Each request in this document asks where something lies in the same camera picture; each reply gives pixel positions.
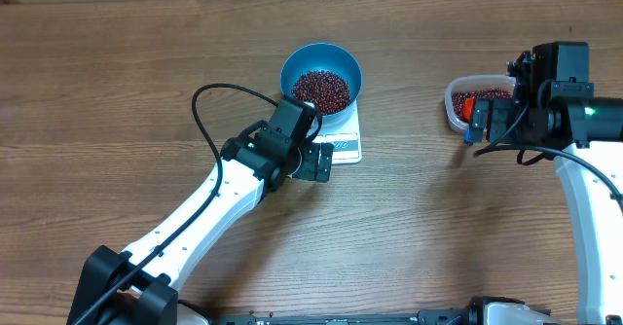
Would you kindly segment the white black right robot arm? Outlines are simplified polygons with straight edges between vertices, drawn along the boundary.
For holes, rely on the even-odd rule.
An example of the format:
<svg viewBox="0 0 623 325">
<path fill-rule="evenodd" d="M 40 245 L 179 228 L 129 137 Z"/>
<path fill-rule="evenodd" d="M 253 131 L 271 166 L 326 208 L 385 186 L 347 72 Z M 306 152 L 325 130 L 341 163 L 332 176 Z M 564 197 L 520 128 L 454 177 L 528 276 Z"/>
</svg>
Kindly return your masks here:
<svg viewBox="0 0 623 325">
<path fill-rule="evenodd" d="M 622 321 L 622 101 L 596 97 L 585 42 L 540 44 L 507 64 L 510 99 L 466 106 L 475 156 L 514 151 L 520 165 L 553 162 L 571 222 L 578 271 L 576 319 Z"/>
</svg>

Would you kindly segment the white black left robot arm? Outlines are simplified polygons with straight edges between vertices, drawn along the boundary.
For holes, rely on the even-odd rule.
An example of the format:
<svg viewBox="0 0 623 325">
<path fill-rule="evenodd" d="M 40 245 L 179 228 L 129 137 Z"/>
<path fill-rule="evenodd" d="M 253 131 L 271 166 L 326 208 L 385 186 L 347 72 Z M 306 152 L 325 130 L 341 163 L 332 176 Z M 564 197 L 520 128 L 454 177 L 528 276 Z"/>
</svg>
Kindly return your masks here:
<svg viewBox="0 0 623 325">
<path fill-rule="evenodd" d="M 71 324 L 205 324 L 179 293 L 234 222 L 286 178 L 326 182 L 334 146 L 265 127 L 229 139 L 214 169 L 153 231 L 116 253 L 101 245 L 86 260 Z"/>
</svg>

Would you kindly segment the orange measuring scoop blue handle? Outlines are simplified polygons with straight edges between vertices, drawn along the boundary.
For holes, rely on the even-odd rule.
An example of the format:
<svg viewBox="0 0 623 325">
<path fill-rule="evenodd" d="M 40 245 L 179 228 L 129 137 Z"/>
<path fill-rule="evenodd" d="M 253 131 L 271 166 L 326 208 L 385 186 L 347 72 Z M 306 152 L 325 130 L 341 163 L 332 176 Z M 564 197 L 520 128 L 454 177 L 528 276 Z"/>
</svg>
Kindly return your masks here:
<svg viewBox="0 0 623 325">
<path fill-rule="evenodd" d="M 467 98 L 464 102 L 463 109 L 462 109 L 462 115 L 464 116 L 465 122 L 467 123 L 467 130 L 463 137 L 463 143 L 466 144 L 467 146 L 474 145 L 474 141 L 471 139 L 471 118 L 472 118 L 475 101 L 476 101 L 476 98 L 474 96 Z"/>
</svg>

